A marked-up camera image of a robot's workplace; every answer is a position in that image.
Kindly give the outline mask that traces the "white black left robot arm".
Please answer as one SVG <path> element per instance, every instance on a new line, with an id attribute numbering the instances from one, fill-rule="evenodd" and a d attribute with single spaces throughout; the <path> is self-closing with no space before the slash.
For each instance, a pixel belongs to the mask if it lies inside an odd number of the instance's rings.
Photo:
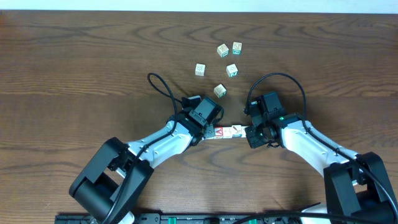
<path id="1" fill-rule="evenodd" d="M 223 108 L 184 108 L 143 139 L 107 140 L 71 184 L 69 194 L 99 223 L 133 223 L 131 210 L 154 169 L 196 146 Z"/>

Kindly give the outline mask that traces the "yellow wooden block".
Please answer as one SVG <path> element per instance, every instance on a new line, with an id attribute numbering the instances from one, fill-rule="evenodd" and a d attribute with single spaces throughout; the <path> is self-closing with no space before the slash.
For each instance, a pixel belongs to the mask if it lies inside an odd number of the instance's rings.
<path id="1" fill-rule="evenodd" d="M 223 127 L 223 139 L 229 139 L 233 137 L 235 129 L 233 127 Z"/>

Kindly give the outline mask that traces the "yellow blue letter K block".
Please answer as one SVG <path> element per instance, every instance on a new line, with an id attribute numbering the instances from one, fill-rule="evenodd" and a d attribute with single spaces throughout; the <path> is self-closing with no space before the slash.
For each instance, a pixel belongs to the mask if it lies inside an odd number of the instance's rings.
<path id="1" fill-rule="evenodd" d="M 242 137 L 242 126 L 241 125 L 232 125 L 232 137 L 241 138 Z"/>

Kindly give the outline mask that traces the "red number 8 wooden block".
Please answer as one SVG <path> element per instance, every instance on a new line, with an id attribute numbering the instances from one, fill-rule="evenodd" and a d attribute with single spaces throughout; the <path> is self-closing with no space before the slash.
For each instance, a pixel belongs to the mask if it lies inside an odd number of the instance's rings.
<path id="1" fill-rule="evenodd" d="M 204 76 L 205 75 L 205 64 L 197 63 L 195 67 L 195 75 Z"/>

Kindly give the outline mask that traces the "green letter J wooden block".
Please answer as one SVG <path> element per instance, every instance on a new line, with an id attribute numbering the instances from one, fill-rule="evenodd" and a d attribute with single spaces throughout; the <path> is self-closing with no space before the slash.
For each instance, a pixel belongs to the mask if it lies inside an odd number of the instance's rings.
<path id="1" fill-rule="evenodd" d="M 242 138 L 245 138 L 246 137 L 246 131 L 245 131 L 245 129 L 247 128 L 248 126 L 241 126 L 241 137 Z"/>

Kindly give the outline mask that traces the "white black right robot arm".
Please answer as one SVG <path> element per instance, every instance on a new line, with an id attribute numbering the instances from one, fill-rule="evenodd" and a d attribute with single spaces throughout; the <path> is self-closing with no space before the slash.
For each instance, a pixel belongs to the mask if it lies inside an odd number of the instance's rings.
<path id="1" fill-rule="evenodd" d="M 292 151 L 320 173 L 325 204 L 289 214 L 299 223 L 397 223 L 397 200 L 382 159 L 360 154 L 332 141 L 306 120 L 280 106 L 250 106 L 246 137 L 252 148 L 263 145 Z"/>

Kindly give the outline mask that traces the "red letter A wooden block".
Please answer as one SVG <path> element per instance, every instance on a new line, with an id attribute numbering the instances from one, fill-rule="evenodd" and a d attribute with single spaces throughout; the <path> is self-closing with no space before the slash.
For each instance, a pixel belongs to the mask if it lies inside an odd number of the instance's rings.
<path id="1" fill-rule="evenodd" d="M 215 127 L 215 139 L 222 139 L 223 138 L 223 128 L 222 127 Z"/>

